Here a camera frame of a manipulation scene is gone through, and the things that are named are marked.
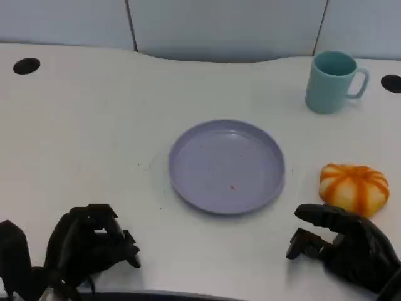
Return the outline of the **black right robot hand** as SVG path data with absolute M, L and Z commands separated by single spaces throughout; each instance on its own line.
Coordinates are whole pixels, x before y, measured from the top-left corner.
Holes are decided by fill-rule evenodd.
M 298 228 L 287 259 L 305 255 L 319 260 L 330 273 L 377 294 L 379 300 L 400 300 L 400 259 L 387 236 L 369 219 L 327 204 L 301 204 L 294 214 L 337 236 L 329 243 Z

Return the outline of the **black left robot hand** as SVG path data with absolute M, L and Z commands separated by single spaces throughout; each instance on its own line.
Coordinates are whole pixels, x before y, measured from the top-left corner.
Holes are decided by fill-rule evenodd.
M 44 268 L 76 288 L 122 261 L 140 268 L 139 251 L 109 204 L 89 204 L 72 208 L 58 221 L 49 238 Z

